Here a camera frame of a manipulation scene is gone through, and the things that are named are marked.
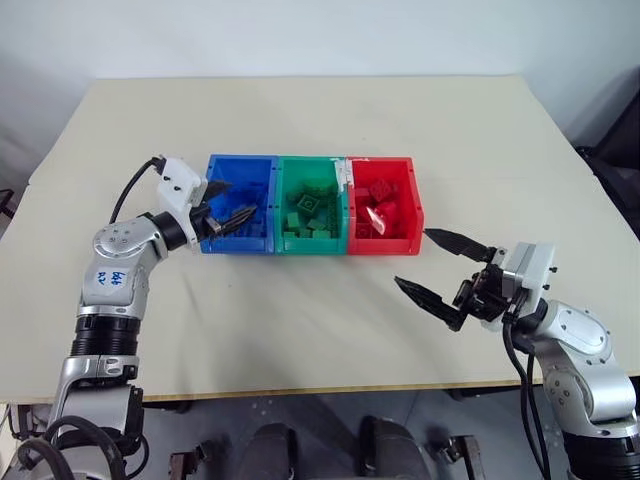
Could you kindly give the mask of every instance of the plastic storage bin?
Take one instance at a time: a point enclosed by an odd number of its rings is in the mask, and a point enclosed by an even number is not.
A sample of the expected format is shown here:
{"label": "plastic storage bin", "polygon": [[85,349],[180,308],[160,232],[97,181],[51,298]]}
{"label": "plastic storage bin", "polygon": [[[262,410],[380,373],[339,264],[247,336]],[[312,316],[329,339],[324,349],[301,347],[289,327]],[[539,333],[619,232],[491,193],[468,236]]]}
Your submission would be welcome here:
{"label": "plastic storage bin", "polygon": [[276,252],[344,255],[349,228],[344,158],[280,157],[275,204]]}
{"label": "plastic storage bin", "polygon": [[227,220],[236,210],[257,205],[246,225],[227,237],[200,243],[203,253],[274,253],[273,205],[276,193],[277,156],[211,155],[207,180],[224,180],[233,186],[209,201],[211,214]]}
{"label": "plastic storage bin", "polygon": [[348,188],[349,255],[417,255],[424,212],[411,159],[347,161],[353,173]]}

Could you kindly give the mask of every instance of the table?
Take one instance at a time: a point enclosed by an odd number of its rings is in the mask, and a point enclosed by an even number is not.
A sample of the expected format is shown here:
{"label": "table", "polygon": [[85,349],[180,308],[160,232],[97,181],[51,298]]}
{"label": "table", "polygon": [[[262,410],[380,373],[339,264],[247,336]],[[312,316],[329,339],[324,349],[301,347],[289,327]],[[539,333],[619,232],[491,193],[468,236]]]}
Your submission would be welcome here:
{"label": "table", "polygon": [[[413,157],[427,225],[554,242],[548,296],[595,312],[640,372],[638,242],[521,78],[99,80],[0,242],[0,401],[52,399],[91,239],[132,173],[157,153],[204,172],[212,152]],[[153,211],[156,183],[120,218]],[[393,282],[450,301],[478,267],[426,239],[417,257],[176,251],[151,278],[137,385],[167,400],[512,383],[500,335],[471,318],[450,332]]]}

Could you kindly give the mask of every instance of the wires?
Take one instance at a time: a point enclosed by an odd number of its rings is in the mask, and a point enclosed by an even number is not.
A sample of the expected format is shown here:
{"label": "wires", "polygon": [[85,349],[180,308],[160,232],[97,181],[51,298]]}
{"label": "wires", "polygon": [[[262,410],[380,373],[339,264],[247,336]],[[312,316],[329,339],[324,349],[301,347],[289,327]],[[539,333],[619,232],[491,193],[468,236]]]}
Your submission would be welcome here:
{"label": "wires", "polygon": [[53,422],[44,434],[44,439],[51,441],[60,427],[70,425],[84,433],[93,443],[95,443],[102,453],[104,453],[109,465],[109,473],[111,480],[126,480],[127,476],[124,472],[124,462],[122,453],[118,450],[113,439],[107,433],[94,423],[82,417],[69,415],[59,418]]}
{"label": "wires", "polygon": [[122,459],[122,453],[113,439],[104,430],[89,420],[70,415],[53,422],[49,428],[47,428],[47,431],[44,433],[42,438],[30,439],[22,443],[18,448],[18,459],[20,460],[20,463],[29,470],[33,469],[37,464],[37,461],[34,461],[29,457],[29,452],[33,450],[39,453],[44,461],[49,465],[55,480],[73,480],[74,476],[71,468],[69,467],[69,463],[60,450],[51,443],[60,427],[65,425],[78,429],[91,442],[96,444],[100,450],[102,450],[109,466],[111,480],[131,480],[142,472],[149,461],[149,443],[144,436],[141,436],[141,443],[144,449],[142,462],[140,462],[138,468],[127,475],[125,473],[125,464]]}
{"label": "wires", "polygon": [[136,468],[133,472],[127,474],[128,480],[131,480],[132,478],[140,475],[142,470],[144,470],[144,467],[147,466],[147,462],[149,461],[149,442],[147,442],[147,439],[144,435],[140,435],[140,443],[142,443],[142,449],[144,450],[142,462],[140,462],[138,468]]}
{"label": "wires", "polygon": [[[531,453],[540,469],[542,478],[545,480],[551,479],[551,471],[549,466],[549,455],[547,452],[547,445],[544,441],[544,434],[542,432],[542,424],[540,422],[540,415],[538,413],[538,407],[536,405],[536,399],[533,395],[533,360],[532,354],[529,355],[527,362],[527,372],[525,372],[520,360],[516,356],[515,349],[513,348],[512,338],[513,324],[505,322],[502,327],[502,340],[504,342],[505,350],[509,360],[515,367],[520,377],[520,415],[522,417],[522,425],[524,432],[529,442],[529,448]],[[533,423],[536,429],[537,444],[540,446],[540,451],[534,441],[533,433],[531,432],[531,425],[529,423],[529,412],[527,402],[531,404],[531,414],[533,416]]]}
{"label": "wires", "polygon": [[11,432],[11,436],[16,440],[25,440],[26,438],[28,438],[29,433],[32,433],[32,432],[16,432],[16,429],[13,426],[13,412],[11,411],[10,405],[7,405],[7,413],[8,413],[7,423],[9,424],[9,431]]}
{"label": "wires", "polygon": [[531,415],[533,416],[533,425],[536,429],[536,435],[538,436],[538,443],[540,444],[540,454],[542,456],[543,469],[547,472],[548,478],[551,478],[551,466],[549,465],[549,452],[547,451],[547,442],[544,441],[544,432],[542,431],[542,422],[540,421],[540,414],[538,413],[538,405],[536,404],[536,397],[533,393],[533,364],[535,362],[535,356],[530,353],[527,358],[527,396],[529,397],[529,405],[531,406]]}
{"label": "wires", "polygon": [[73,472],[71,472],[71,468],[60,450],[41,438],[32,438],[18,447],[18,459],[27,469],[32,470],[36,466],[34,461],[29,458],[30,450],[42,455],[55,480],[74,480]]}
{"label": "wires", "polygon": [[146,172],[149,167],[155,167],[158,173],[162,173],[162,169],[164,168],[165,163],[166,160],[164,158],[158,157],[153,157],[151,160],[147,160],[146,162],[144,162],[144,164],[138,169],[133,177],[131,177],[129,183],[127,183],[127,185],[124,187],[124,190],[122,190],[120,197],[118,197],[118,201],[116,202],[115,207],[113,207],[113,213],[111,214],[111,218],[109,219],[110,224],[115,223],[116,219],[118,218],[118,214],[120,213],[120,209],[122,208],[122,205],[127,198],[127,195],[129,195],[129,192],[136,184],[136,182],[140,180],[140,177],[142,177],[144,172]]}

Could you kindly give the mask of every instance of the blue bin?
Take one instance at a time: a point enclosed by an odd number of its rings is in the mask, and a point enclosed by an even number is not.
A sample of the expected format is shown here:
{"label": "blue bin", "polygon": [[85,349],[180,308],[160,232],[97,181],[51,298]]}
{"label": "blue bin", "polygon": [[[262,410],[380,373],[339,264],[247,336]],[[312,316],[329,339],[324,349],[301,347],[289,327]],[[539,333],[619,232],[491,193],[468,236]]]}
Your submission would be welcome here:
{"label": "blue bin", "polygon": [[238,209],[256,205],[250,222],[227,237],[200,243],[202,253],[274,253],[273,205],[278,157],[270,155],[211,155],[207,180],[224,180],[233,186],[209,201],[211,215],[228,220]]}

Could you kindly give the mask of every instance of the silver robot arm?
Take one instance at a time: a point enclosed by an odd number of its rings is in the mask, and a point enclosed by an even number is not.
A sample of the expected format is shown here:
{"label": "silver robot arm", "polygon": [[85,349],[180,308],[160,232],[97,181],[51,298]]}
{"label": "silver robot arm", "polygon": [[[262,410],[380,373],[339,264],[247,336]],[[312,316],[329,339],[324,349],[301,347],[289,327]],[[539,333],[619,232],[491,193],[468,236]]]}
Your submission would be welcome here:
{"label": "silver robot arm", "polygon": [[610,332],[592,314],[556,300],[525,335],[563,432],[592,438],[638,434],[633,385],[613,355]]}
{"label": "silver robot arm", "polygon": [[[255,207],[247,207],[218,222],[210,216],[207,202],[230,184],[208,183],[177,158],[160,157],[147,163],[161,175],[158,197],[164,211],[111,223],[94,237],[94,258],[84,276],[76,336],[62,366],[45,440],[27,440],[18,450],[22,465],[12,468],[6,479],[66,479],[65,471],[100,480],[125,478],[123,459],[141,445],[147,447],[142,436],[143,392],[129,381],[138,373],[137,336],[149,275],[169,251],[183,245],[195,248],[203,238],[232,233],[255,212]],[[100,437],[102,453],[94,446]],[[42,455],[41,449],[49,453],[48,461],[31,458],[32,451]],[[53,476],[53,464],[62,473]]]}
{"label": "silver robot arm", "polygon": [[635,391],[615,360],[609,331],[588,311],[542,299],[550,273],[557,271],[553,246],[519,243],[505,262],[502,247],[485,247],[445,230],[425,233],[447,251],[487,266],[462,282],[453,307],[431,290],[396,277],[401,290],[454,331],[468,315],[492,330],[502,322],[503,335],[513,333],[513,346],[535,355],[563,431],[571,478],[640,478]]}

